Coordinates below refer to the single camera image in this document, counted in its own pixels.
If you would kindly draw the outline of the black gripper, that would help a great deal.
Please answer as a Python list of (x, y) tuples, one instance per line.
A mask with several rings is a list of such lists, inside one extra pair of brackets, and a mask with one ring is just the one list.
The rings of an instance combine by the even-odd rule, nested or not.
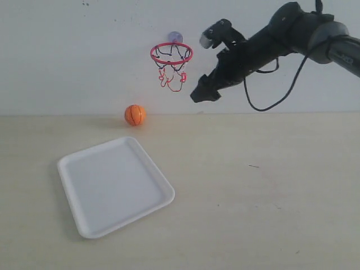
[(248, 39), (230, 44), (217, 55), (218, 63), (207, 76), (203, 75), (191, 92), (194, 103), (211, 101), (221, 98), (220, 89), (240, 84), (243, 79), (270, 62), (270, 40)]

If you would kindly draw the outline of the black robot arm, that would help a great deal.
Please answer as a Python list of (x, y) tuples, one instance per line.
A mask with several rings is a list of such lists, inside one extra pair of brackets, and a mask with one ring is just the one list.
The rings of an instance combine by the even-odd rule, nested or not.
[(321, 1), (316, 9), (305, 12), (298, 2), (288, 2), (271, 17), (268, 25), (246, 39), (227, 19), (209, 26), (200, 37), (203, 48), (225, 48), (217, 54), (217, 65), (209, 75), (203, 75), (190, 94), (193, 102), (217, 101), (219, 90), (245, 84), (253, 73), (272, 61), (292, 53), (318, 64), (337, 63), (359, 76), (359, 39), (350, 36), (348, 28), (322, 12)]

